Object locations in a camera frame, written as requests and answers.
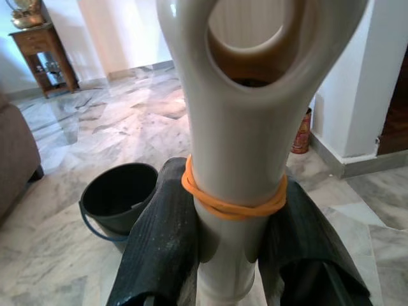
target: doorway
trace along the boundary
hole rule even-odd
[[[408,150],[408,49],[379,139],[378,155]]]

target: white wall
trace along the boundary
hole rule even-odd
[[[374,158],[408,40],[406,0],[370,0],[317,92],[313,133],[338,159]]]
[[[81,0],[80,9],[106,74],[169,61],[151,0]]]
[[[105,77],[94,42],[76,0],[43,0],[78,80]]]
[[[13,38],[8,36],[18,31],[10,20],[10,7],[0,1],[0,91],[4,94],[38,87]]]

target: brown sofa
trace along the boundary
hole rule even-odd
[[[43,176],[40,154],[20,110],[0,94],[0,218],[29,180]]]

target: white marble tile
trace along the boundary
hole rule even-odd
[[[353,177],[347,182],[387,226],[408,229],[408,167]]]
[[[360,203],[333,206],[333,209],[364,224],[386,226],[363,201]]]
[[[407,305],[408,233],[370,226],[370,234],[384,304]]]
[[[346,181],[334,177],[323,160],[310,149],[306,154],[290,154],[287,166],[318,207],[333,207],[363,200]]]

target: table drawer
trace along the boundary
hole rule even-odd
[[[48,43],[46,41],[39,41],[31,45],[28,45],[28,44],[20,45],[20,49],[25,55],[31,55],[31,54],[46,52],[50,50],[50,48],[48,47]]]
[[[24,33],[16,35],[15,41],[24,54],[30,55],[49,50],[45,35],[45,33]]]

